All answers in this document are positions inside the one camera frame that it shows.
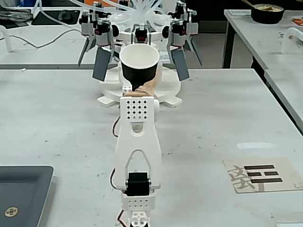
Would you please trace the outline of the tan gripper black servo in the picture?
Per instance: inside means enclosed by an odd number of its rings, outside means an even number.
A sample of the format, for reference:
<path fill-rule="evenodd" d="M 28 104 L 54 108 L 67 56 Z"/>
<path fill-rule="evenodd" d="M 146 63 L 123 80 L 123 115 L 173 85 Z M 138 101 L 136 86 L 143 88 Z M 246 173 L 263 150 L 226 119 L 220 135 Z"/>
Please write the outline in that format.
<path fill-rule="evenodd" d="M 122 92 L 124 93 L 125 97 L 154 97 L 154 90 L 160 82 L 161 76 L 162 69 L 158 68 L 156 70 L 155 77 L 152 80 L 145 82 L 140 88 L 137 88 L 135 91 L 132 91 L 132 86 L 123 86 Z"/>

